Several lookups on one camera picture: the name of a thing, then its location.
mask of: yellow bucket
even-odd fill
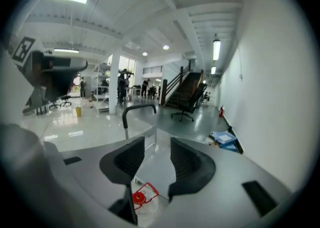
[[[81,107],[76,107],[75,112],[77,117],[81,117]]]

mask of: column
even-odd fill
[[[116,51],[112,55],[110,81],[109,81],[109,113],[116,113],[117,105],[117,87],[119,72],[120,51]]]

